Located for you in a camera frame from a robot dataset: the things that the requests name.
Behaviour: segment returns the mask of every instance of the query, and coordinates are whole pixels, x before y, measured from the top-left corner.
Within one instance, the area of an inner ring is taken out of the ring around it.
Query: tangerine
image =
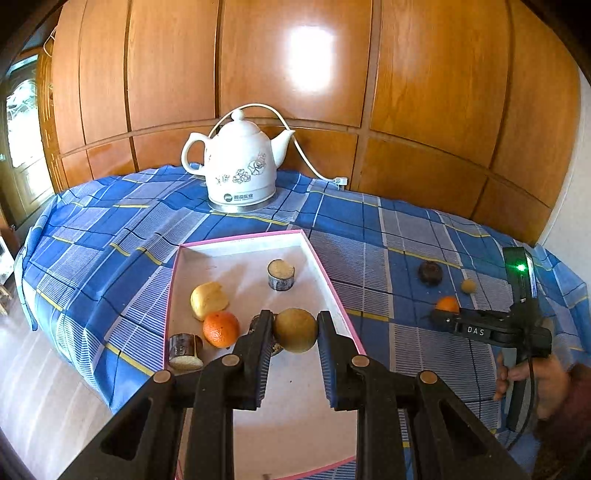
[[[209,313],[203,321],[203,336],[214,347],[228,348],[240,336],[240,323],[230,312]]]
[[[440,298],[435,304],[437,310],[445,310],[446,312],[460,313],[460,305],[457,298],[453,295]]]

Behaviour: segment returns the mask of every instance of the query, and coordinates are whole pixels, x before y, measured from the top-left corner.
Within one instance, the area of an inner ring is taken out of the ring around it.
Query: bed
[[[277,187],[273,204],[247,215],[212,212],[203,181],[171,166],[94,180],[55,196],[15,266],[31,328],[40,327],[115,412],[162,367],[178,245],[299,228],[368,355],[403,374],[436,371],[499,441],[510,441],[501,405],[492,401],[496,348],[438,332],[427,315],[443,295],[457,295],[462,307],[508,310],[501,248],[522,244],[454,215],[340,191],[295,172],[278,172]],[[554,350],[565,367],[589,364],[585,283],[542,247],[527,248],[541,308],[554,323]],[[438,287],[418,280],[423,260],[443,267]],[[478,285],[471,296],[459,289],[465,278]],[[535,451],[525,435],[512,452],[531,468]]]

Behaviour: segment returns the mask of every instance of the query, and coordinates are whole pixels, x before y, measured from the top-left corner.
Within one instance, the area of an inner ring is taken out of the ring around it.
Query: white teapot
[[[209,138],[191,133],[183,147],[185,170],[205,176],[210,205],[215,210],[236,213],[262,208],[275,194],[277,169],[283,163],[293,130],[284,130],[273,140],[256,124],[244,120],[244,112],[232,112],[232,122]],[[205,144],[204,165],[191,168],[187,153],[191,145]]]

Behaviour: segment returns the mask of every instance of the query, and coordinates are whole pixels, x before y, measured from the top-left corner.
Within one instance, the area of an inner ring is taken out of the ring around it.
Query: door
[[[41,140],[36,71],[34,55],[15,64],[0,88],[0,187],[16,227],[54,193]]]

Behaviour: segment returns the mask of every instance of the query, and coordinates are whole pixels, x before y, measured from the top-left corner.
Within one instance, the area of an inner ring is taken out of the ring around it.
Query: white wall
[[[591,86],[579,71],[581,118],[569,170],[538,241],[591,286]]]

